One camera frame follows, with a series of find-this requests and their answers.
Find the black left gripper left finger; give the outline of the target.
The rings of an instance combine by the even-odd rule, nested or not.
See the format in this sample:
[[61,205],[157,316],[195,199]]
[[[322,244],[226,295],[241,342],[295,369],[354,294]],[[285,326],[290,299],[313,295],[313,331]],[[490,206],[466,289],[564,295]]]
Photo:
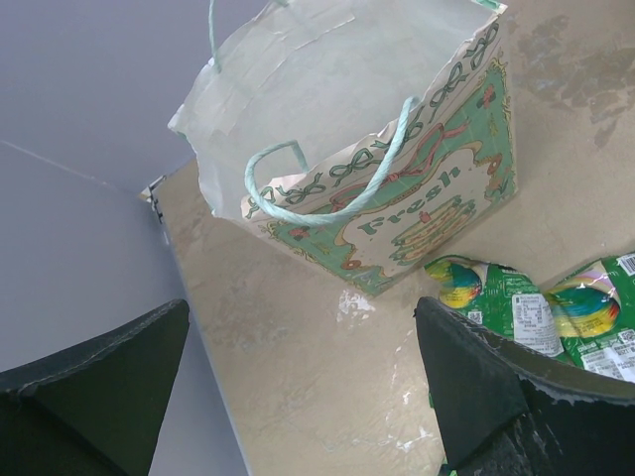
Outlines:
[[175,299],[2,372],[2,474],[148,474],[189,328]]

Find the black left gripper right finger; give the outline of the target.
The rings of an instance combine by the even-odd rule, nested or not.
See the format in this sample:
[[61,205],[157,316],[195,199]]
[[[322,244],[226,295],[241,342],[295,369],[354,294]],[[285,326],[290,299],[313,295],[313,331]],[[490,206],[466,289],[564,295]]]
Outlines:
[[633,384],[546,357],[432,297],[415,320],[444,475],[633,474]]

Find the green cake paper bag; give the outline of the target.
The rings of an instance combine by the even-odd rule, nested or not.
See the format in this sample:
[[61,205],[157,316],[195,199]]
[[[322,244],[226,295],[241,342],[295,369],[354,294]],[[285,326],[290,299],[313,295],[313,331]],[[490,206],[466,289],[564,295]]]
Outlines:
[[376,296],[517,189],[507,8],[271,1],[170,121],[211,213]]

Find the green Fox's back-side packet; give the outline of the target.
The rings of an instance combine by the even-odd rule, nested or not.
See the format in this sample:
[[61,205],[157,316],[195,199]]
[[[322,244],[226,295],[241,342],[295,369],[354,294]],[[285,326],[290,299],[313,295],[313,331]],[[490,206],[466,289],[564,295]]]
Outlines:
[[441,285],[439,300],[446,306],[545,356],[567,360],[550,306],[526,274],[457,255],[440,257],[425,269]]

